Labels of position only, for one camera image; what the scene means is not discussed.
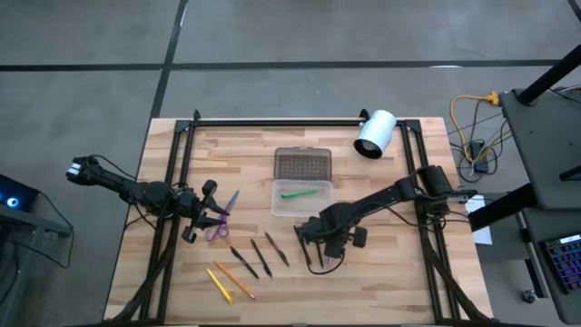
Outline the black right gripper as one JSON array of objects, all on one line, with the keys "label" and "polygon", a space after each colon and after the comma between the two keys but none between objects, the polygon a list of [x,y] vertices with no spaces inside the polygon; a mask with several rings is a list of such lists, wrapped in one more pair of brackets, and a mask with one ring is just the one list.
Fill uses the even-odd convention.
[{"label": "black right gripper", "polygon": [[[355,213],[324,213],[320,218],[311,217],[297,227],[301,244],[323,243],[325,251],[341,251],[340,259],[346,256],[345,246],[363,248],[366,246],[368,230],[358,227],[361,217]],[[335,252],[325,252],[328,258],[335,259]]]}]

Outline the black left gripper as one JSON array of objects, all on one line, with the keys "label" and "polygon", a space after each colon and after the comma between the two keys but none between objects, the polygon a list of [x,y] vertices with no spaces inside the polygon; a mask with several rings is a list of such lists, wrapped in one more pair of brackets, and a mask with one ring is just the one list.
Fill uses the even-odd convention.
[{"label": "black left gripper", "polygon": [[203,198],[200,199],[196,193],[190,189],[185,189],[177,198],[174,206],[175,212],[181,217],[191,219],[189,226],[186,226],[182,238],[187,243],[194,243],[197,237],[197,229],[206,229],[213,226],[225,224],[224,220],[211,218],[207,211],[228,216],[229,213],[221,208],[213,198],[217,189],[217,183],[213,180],[207,180],[202,187]]}]

